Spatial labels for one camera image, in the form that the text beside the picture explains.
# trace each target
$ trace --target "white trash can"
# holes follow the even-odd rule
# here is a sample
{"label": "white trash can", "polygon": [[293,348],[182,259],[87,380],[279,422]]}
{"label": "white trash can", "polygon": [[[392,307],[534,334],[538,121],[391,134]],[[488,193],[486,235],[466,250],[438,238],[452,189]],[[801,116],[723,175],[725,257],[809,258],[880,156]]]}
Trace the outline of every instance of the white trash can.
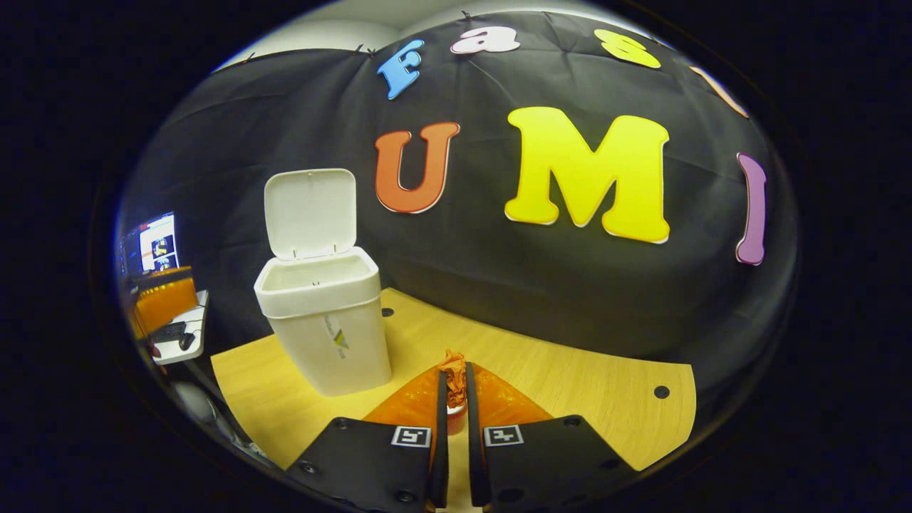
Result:
{"label": "white trash can", "polygon": [[285,352],[324,396],[388,382],[378,268],[355,246],[355,176],[280,173],[266,182],[264,202],[275,258],[254,292]]}

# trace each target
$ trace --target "computer mouse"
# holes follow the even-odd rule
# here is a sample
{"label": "computer mouse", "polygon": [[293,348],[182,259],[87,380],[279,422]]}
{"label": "computer mouse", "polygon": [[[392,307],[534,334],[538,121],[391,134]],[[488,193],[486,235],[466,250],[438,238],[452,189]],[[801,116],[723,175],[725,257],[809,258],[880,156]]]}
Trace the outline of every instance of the computer mouse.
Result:
{"label": "computer mouse", "polygon": [[181,351],[186,351],[190,348],[190,344],[196,340],[196,335],[192,333],[184,333],[180,340],[177,342],[177,347],[181,348]]}

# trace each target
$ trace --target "yellow letter m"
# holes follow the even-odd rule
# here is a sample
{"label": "yellow letter m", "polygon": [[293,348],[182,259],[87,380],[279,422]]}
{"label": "yellow letter m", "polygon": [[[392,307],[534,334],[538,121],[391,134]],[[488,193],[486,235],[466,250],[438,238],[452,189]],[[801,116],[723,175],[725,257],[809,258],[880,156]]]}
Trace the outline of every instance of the yellow letter m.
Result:
{"label": "yellow letter m", "polygon": [[516,197],[504,207],[512,221],[550,225],[559,214],[551,202],[551,173],[577,226],[586,226],[612,184],[615,203],[602,215],[613,235],[662,244],[668,240],[663,216],[662,147],[668,131],[658,123],[620,116],[594,152],[563,111],[527,107],[507,120],[522,133],[522,161]]}

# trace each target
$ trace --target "keyboard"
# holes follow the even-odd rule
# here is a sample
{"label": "keyboard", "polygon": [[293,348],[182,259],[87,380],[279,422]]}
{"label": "keyboard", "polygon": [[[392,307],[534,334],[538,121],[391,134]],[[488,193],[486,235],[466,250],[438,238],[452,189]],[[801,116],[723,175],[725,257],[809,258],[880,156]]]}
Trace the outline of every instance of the keyboard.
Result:
{"label": "keyboard", "polygon": [[166,326],[162,326],[161,328],[158,328],[152,332],[152,343],[158,344],[171,340],[179,340],[183,336],[183,332],[185,330],[187,330],[187,323],[184,321],[173,322]]}

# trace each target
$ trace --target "trash can lid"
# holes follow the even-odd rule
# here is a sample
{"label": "trash can lid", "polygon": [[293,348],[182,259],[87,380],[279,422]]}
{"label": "trash can lid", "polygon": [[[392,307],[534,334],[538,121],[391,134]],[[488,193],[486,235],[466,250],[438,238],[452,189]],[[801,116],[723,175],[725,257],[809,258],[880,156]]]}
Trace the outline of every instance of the trash can lid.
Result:
{"label": "trash can lid", "polygon": [[345,253],[355,245],[355,176],[345,169],[279,173],[264,187],[269,247],[283,260]]}

